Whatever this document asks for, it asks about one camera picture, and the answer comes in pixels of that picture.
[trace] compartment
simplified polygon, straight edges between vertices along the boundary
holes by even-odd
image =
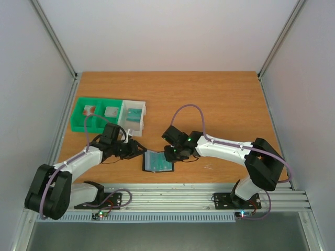
[[[137,117],[135,115],[134,117],[134,111],[135,113],[138,112],[137,109],[141,109],[142,113],[140,116]],[[118,124],[122,126],[125,130],[131,129],[133,136],[142,136],[142,130],[144,128],[143,117],[145,114],[146,114],[146,102],[123,100],[122,111],[120,113]]]
[[[117,124],[121,109],[122,109],[122,100],[117,99],[100,99],[99,108],[96,109],[95,114],[100,115],[101,117],[106,118],[110,123]],[[105,111],[107,107],[116,107],[118,108],[118,114],[115,118],[108,118],[105,116]],[[102,133],[106,125],[106,121],[100,118],[96,118],[96,132]]]
[[[98,100],[92,98],[79,98],[77,104],[73,110],[71,117],[71,130],[74,132],[84,132],[84,120],[86,118],[83,115],[83,110],[86,105],[96,106],[95,111],[98,109]],[[95,132],[95,119],[92,117],[87,119],[87,130],[88,132]]]

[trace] white wall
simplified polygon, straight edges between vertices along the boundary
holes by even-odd
[[[263,84],[284,155],[335,250],[335,2],[309,0]]]
[[[0,250],[12,244],[71,83],[29,1],[0,1]]]
[[[40,0],[77,72],[259,71],[296,0]]]

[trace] aluminum frame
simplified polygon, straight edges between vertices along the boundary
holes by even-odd
[[[283,44],[289,30],[291,29],[292,25],[294,24],[295,20],[299,16],[301,10],[303,9],[304,4],[307,2],[307,0],[298,0],[296,5],[294,6],[290,16],[288,17],[288,20],[286,21],[283,29],[281,30],[281,33],[279,34],[277,40],[275,41],[274,45],[272,46],[272,49],[270,53],[268,54],[265,62],[262,65],[262,68],[260,69],[260,72],[258,74],[259,78],[262,78],[268,68],[268,66],[271,64],[273,58],[275,57],[277,51],[280,49],[281,45]]]
[[[48,32],[50,39],[52,40],[52,42],[54,43],[54,45],[56,46],[61,58],[63,59],[64,63],[66,64],[66,66],[69,69],[70,74],[72,75],[73,79],[75,79],[77,77],[77,73],[74,70],[74,67],[71,64],[70,59],[68,58],[66,52],[63,49],[62,44],[60,43],[60,41],[58,40],[56,33],[54,32],[47,16],[45,15],[40,3],[38,0],[29,0],[33,6],[33,8],[35,9],[37,15],[39,16],[41,22],[43,23],[46,31]]]
[[[80,83],[79,75],[73,82],[64,108],[63,117],[59,124],[59,130],[55,137],[49,162],[54,163],[59,156],[64,139],[66,127]],[[118,188],[127,188],[133,194],[132,203],[118,210],[119,212],[189,212],[189,213],[217,213],[214,203],[211,201],[214,192],[230,192],[234,186],[231,183],[207,183],[207,184],[103,184],[105,191],[113,191]],[[273,212],[299,212],[301,224],[310,250],[325,250],[315,218],[304,191],[293,190],[290,183],[278,184],[274,192],[270,192]],[[129,196],[124,193],[123,200]],[[266,212],[269,206],[267,195],[260,192],[263,208],[259,212]],[[80,214],[83,210],[68,209],[69,213]],[[12,251],[26,250],[32,234],[34,223],[38,214],[30,210],[24,210],[19,222],[19,228],[15,236]]]

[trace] gray floor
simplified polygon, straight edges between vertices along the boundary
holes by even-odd
[[[309,250],[297,213],[236,223],[36,223],[28,250]]]

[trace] metal profile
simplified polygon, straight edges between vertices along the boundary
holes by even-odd
[[[10,251],[27,250],[37,215],[37,213],[30,210],[22,213]]]
[[[300,217],[303,229],[304,229],[304,233],[305,233],[305,237],[306,237],[309,249],[313,251],[326,250],[313,213],[312,212],[300,212],[299,217]]]
[[[272,62],[274,56],[276,55],[277,51],[283,44],[289,30],[291,29],[292,25],[294,24],[295,20],[297,19],[299,13],[301,12],[304,4],[306,3],[307,0],[298,0],[296,5],[294,6],[288,20],[286,21],[283,29],[281,30],[281,33],[279,34],[277,40],[275,41],[269,55],[267,56],[258,76],[261,78],[263,77],[264,73],[266,72],[268,66]]]
[[[58,40],[56,33],[54,32],[50,22],[48,21],[40,3],[38,2],[38,0],[30,0],[32,6],[34,7],[37,15],[39,16],[40,20],[42,21],[45,29],[47,30],[52,42],[54,43],[54,45],[56,46],[60,56],[63,58],[64,63],[67,65],[70,74],[72,75],[73,79],[76,78],[76,72],[68,58],[68,56],[66,55],[63,46],[61,45],[60,41]]]
[[[118,212],[218,212],[211,200],[215,192],[230,192],[234,184],[104,184],[105,192],[127,188],[132,193],[132,202]],[[310,212],[310,204],[304,191],[292,191],[289,184],[278,184],[270,192],[272,212]],[[122,192],[122,200],[129,195]],[[260,193],[262,209],[269,208],[267,195]],[[68,209],[68,212],[96,212],[96,210]]]

